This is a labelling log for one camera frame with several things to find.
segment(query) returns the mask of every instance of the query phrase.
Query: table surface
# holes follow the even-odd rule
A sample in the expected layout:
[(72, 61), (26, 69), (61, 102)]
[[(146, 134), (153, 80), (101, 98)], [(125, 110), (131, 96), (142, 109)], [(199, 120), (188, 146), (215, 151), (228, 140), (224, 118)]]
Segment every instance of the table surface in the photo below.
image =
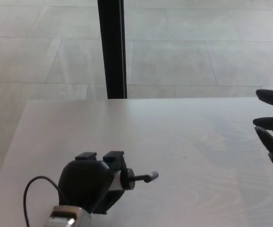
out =
[[(123, 150), (137, 183), (93, 227), (273, 226), (273, 164), (252, 120), (273, 116), (256, 98), (31, 101), (0, 173), (0, 227), (23, 227), (27, 182), (58, 181), (82, 152)], [(27, 196), (31, 227), (58, 204), (45, 180)]]

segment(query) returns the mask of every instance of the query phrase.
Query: wood grain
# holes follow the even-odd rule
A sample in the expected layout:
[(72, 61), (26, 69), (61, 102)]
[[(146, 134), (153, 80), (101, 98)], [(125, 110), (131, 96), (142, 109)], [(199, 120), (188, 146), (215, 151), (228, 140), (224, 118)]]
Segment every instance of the wood grain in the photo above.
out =
[[(36, 175), (58, 181), (84, 151), (125, 151), (138, 183), (93, 227), (273, 227), (273, 164), (252, 120), (273, 116), (256, 98), (32, 101), (0, 173), (0, 226), (24, 226), (22, 196)], [(57, 204), (42, 181), (28, 193), (32, 227)]]

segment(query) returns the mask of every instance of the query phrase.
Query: tiled floor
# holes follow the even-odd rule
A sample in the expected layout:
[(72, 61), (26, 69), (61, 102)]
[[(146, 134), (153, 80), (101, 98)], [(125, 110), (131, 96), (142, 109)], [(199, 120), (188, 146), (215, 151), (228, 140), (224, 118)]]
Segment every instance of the tiled floor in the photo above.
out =
[[(273, 0), (124, 3), (129, 98), (273, 88)], [(0, 0), (0, 167), (28, 99), (84, 98), (106, 99), (97, 1)]]

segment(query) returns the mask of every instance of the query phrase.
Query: cable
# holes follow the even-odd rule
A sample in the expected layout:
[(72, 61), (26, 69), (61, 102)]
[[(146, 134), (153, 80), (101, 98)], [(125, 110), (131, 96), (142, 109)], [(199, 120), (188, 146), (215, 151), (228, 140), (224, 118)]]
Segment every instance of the cable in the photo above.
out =
[(32, 180), (30, 180), (28, 182), (28, 184), (26, 185), (25, 187), (25, 190), (24, 190), (24, 195), (23, 195), (23, 210), (24, 210), (24, 218), (25, 218), (25, 222), (26, 222), (26, 227), (30, 227), (29, 226), (29, 220), (28, 220), (28, 217), (27, 217), (27, 210), (26, 210), (26, 195), (27, 195), (27, 191), (28, 191), (28, 188), (29, 186), (32, 184), (32, 182), (34, 182), (35, 180), (37, 179), (44, 179), (44, 180), (47, 180), (49, 181), (54, 187), (55, 189), (57, 189), (57, 191), (59, 192), (59, 195), (63, 197), (63, 200), (66, 202), (66, 204), (69, 205), (69, 202), (67, 201), (66, 197), (64, 196), (63, 192), (61, 191), (61, 189), (55, 184), (54, 181), (52, 181), (50, 178), (46, 177), (46, 176), (36, 176), (34, 177)]

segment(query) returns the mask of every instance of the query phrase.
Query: white table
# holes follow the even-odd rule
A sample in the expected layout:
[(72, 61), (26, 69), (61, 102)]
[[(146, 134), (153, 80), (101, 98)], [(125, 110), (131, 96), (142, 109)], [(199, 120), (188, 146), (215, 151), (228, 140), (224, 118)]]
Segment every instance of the white table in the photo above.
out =
[[(24, 227), (27, 182), (63, 167), (84, 151), (98, 158), (123, 150), (137, 183), (94, 227), (273, 226), (273, 164), (252, 120), (273, 116), (256, 98), (29, 102), (0, 173), (0, 227)], [(28, 192), (32, 227), (54, 205), (45, 180)]]

